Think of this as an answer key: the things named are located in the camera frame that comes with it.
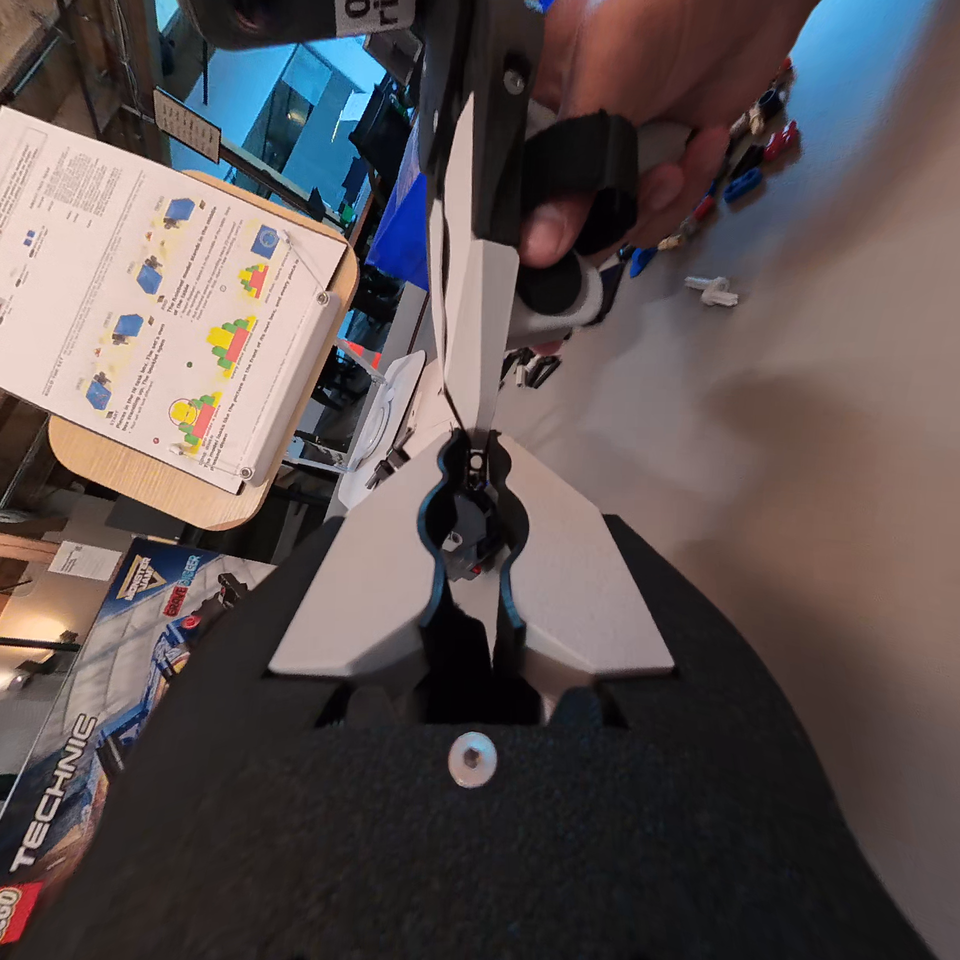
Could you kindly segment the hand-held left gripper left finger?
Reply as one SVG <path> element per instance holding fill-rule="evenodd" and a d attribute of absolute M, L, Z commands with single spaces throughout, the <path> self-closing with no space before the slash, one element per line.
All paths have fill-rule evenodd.
<path fill-rule="evenodd" d="M 443 480 L 448 431 L 345 515 L 270 660 L 281 677 L 343 681 L 408 694 L 428 670 L 419 626 L 434 592 L 435 555 L 419 531 Z"/>

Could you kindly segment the pile of small lego pieces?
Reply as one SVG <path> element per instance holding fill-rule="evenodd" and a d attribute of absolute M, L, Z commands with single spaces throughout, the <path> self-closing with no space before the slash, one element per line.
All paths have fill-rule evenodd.
<path fill-rule="evenodd" d="M 618 267 L 631 279 L 638 277 L 659 254 L 678 250 L 714 222 L 723 206 L 733 206 L 758 192 L 769 169 L 778 168 L 801 149 L 799 123 L 787 117 L 796 81 L 793 57 L 787 55 L 771 84 L 731 125 L 723 163 L 698 205 L 677 230 L 655 247 L 626 246 Z"/>

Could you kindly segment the partly built lego model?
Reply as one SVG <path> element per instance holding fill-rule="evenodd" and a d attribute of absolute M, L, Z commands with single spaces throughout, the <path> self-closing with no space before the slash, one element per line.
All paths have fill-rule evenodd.
<path fill-rule="evenodd" d="M 494 566 L 502 547 L 497 504 L 484 487 L 457 492 L 454 506 L 456 520 L 441 546 L 447 579 L 473 581 Z"/>

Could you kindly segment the lego set box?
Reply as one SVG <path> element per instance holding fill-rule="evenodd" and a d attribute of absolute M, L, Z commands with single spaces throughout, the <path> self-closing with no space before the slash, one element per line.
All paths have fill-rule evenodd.
<path fill-rule="evenodd" d="M 109 791 L 192 653 L 274 569 L 132 541 L 4 804 L 2 958 L 75 873 Z"/>

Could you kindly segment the printed instruction sheet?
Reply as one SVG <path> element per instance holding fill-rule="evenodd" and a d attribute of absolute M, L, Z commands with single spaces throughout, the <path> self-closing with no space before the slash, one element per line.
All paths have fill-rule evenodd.
<path fill-rule="evenodd" d="M 262 484 L 349 245 L 6 106 L 1 386 L 229 495 Z"/>

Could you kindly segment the person's right hand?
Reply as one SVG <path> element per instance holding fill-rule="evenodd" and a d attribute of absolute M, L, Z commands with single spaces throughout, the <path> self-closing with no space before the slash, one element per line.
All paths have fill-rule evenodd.
<path fill-rule="evenodd" d="M 676 162 L 642 174 L 637 217 L 598 252 L 657 246 L 700 203 L 730 127 L 766 90 L 816 1 L 558 1 L 544 23 L 534 102 L 558 119 L 604 111 L 694 132 Z"/>

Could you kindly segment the white lego connector piece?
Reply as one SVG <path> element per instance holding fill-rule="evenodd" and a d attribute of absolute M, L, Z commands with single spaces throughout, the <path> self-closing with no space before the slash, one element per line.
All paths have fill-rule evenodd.
<path fill-rule="evenodd" d="M 739 304 L 739 295 L 732 291 L 730 280 L 726 276 L 706 278 L 689 275 L 683 282 L 685 288 L 700 294 L 704 306 L 734 308 Z"/>

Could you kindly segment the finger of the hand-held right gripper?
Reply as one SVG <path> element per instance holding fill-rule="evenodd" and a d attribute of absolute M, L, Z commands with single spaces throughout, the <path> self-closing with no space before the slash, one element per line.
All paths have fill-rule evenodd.
<path fill-rule="evenodd" d="M 448 309 L 446 303 L 446 270 L 449 256 L 448 224 L 437 179 L 428 176 L 426 185 L 429 299 L 438 356 L 440 388 L 454 418 L 454 423 L 461 431 L 466 431 L 466 426 L 454 403 L 447 381 Z"/>
<path fill-rule="evenodd" d="M 474 231 L 474 114 L 470 95 L 454 130 L 443 185 L 448 242 L 443 381 L 462 428 L 490 431 L 520 255 Z"/>

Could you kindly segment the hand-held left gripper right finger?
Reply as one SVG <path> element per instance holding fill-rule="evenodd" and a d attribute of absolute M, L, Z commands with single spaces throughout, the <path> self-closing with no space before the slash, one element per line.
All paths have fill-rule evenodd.
<path fill-rule="evenodd" d="M 515 439 L 490 440 L 510 546 L 500 639 L 523 679 L 570 690 L 671 673 L 674 658 L 601 511 Z"/>

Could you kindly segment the wooden document board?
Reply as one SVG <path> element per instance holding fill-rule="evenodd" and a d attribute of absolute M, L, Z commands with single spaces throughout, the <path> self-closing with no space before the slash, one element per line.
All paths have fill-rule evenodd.
<path fill-rule="evenodd" d="M 326 308 L 328 330 L 291 417 L 279 433 L 277 448 L 267 476 L 230 494 L 202 479 L 100 436 L 63 418 L 52 416 L 47 427 L 51 450 L 68 471 L 114 492 L 159 510 L 179 521 L 206 531 L 226 531 L 251 520 L 262 507 L 282 466 L 283 457 L 306 414 L 308 402 L 325 362 L 334 348 L 338 330 L 352 304 L 359 282 L 359 264 L 354 248 L 337 231 L 285 206 L 198 171 L 184 173 L 223 193 L 245 200 L 274 217 L 315 234 L 332 237 L 344 246 L 327 293 L 333 306 Z"/>

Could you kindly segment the black lego frame piece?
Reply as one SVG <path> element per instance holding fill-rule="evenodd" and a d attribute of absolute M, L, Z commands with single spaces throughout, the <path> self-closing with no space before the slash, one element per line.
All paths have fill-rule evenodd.
<path fill-rule="evenodd" d="M 542 355 L 529 347 L 509 352 L 503 360 L 499 386 L 513 383 L 518 389 L 539 389 L 561 366 L 559 355 Z"/>

